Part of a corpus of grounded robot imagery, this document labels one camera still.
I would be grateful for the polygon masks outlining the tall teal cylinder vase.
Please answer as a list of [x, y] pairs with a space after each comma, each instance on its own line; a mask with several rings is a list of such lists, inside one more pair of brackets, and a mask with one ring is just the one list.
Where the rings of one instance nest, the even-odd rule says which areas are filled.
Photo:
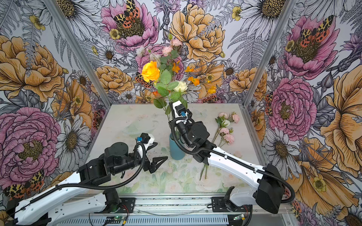
[[169, 135], [169, 147], [170, 147], [170, 155], [174, 160], [181, 160], [185, 157], [185, 153], [176, 145], [173, 140], [172, 134]]

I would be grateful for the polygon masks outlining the two pink carnations stem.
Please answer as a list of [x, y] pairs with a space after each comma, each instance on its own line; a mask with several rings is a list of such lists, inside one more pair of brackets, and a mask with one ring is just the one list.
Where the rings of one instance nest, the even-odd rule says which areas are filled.
[[[215, 136], [215, 139], [217, 137], [220, 137], [220, 142], [219, 142], [219, 147], [222, 147], [224, 145], [232, 145], [235, 141], [234, 135], [233, 135], [233, 128], [227, 128], [227, 127], [222, 127], [217, 131], [217, 135]], [[207, 169], [208, 166], [204, 165], [201, 173], [200, 173], [200, 177], [199, 180], [201, 181], [202, 179], [206, 179], [207, 178]]]

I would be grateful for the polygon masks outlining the orange leafy flower stem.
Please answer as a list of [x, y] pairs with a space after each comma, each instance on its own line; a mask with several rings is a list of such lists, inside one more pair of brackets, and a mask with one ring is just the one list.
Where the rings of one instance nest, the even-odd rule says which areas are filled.
[[162, 97], [157, 91], [152, 92], [153, 98], [153, 104], [158, 109], [166, 108], [167, 104], [165, 101], [165, 98]]

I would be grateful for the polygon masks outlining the cream rose stem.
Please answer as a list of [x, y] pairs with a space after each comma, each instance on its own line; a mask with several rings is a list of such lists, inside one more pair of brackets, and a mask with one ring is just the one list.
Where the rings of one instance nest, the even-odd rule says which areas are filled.
[[170, 82], [161, 89], [161, 94], [164, 99], [164, 111], [168, 118], [168, 126], [172, 130], [174, 127], [172, 125], [173, 120], [177, 118], [177, 113], [173, 109], [173, 104], [180, 101], [183, 105], [187, 104], [187, 101], [183, 98], [183, 95], [186, 93], [188, 85], [186, 82]]

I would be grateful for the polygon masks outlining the orange rose stem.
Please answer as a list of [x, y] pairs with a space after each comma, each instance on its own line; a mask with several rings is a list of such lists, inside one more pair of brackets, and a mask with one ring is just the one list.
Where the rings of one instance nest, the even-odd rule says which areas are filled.
[[141, 72], [145, 82], [151, 82], [156, 91], [161, 94], [161, 89], [170, 82], [177, 82], [173, 78], [173, 73], [168, 64], [158, 64], [157, 62], [147, 63]]

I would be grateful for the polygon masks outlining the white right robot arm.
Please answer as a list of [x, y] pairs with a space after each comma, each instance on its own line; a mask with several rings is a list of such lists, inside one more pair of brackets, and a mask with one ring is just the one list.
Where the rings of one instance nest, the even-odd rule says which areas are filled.
[[258, 205], [263, 210], [277, 214], [281, 204], [294, 201], [293, 187], [282, 179], [271, 164], [261, 166], [249, 163], [224, 151], [208, 140], [209, 133], [201, 121], [188, 117], [174, 117], [170, 122], [171, 135], [176, 145], [197, 162], [222, 169], [243, 180], [248, 187], [231, 186], [220, 206], [236, 211], [243, 206]]

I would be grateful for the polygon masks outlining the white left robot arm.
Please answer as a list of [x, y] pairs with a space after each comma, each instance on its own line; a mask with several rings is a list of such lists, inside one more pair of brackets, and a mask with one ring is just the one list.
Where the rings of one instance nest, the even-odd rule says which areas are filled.
[[126, 143], [114, 143], [63, 182], [32, 198], [10, 201], [5, 225], [51, 226], [73, 213], [118, 211], [122, 205], [117, 188], [132, 182], [141, 171], [154, 173], [168, 159], [148, 159], [147, 151], [156, 146], [156, 142], [137, 142], [130, 153]]

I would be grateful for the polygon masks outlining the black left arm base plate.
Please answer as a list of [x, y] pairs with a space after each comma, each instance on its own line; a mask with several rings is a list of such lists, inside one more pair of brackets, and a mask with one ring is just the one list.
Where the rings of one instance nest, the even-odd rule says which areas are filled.
[[96, 213], [133, 213], [135, 207], [135, 198], [117, 198], [112, 201], [106, 201], [106, 207], [102, 211], [97, 211]]

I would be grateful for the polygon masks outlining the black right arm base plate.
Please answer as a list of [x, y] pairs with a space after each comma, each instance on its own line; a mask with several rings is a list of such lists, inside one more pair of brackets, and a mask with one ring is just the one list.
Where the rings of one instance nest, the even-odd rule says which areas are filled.
[[251, 212], [252, 205], [236, 206], [231, 201], [225, 201], [223, 197], [211, 197], [211, 203], [207, 208], [212, 212]]

